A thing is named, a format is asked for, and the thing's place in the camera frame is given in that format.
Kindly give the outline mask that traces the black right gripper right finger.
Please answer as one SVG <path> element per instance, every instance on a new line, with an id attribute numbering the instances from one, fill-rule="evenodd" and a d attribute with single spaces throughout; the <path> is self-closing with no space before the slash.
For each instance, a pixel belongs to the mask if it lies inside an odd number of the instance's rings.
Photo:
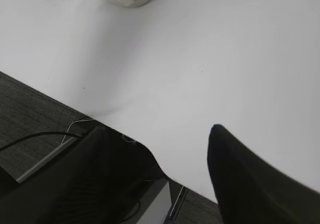
<path id="1" fill-rule="evenodd" d="M 320 194 L 265 162 L 224 126 L 211 128 L 207 150 L 224 223 L 319 223 Z"/>

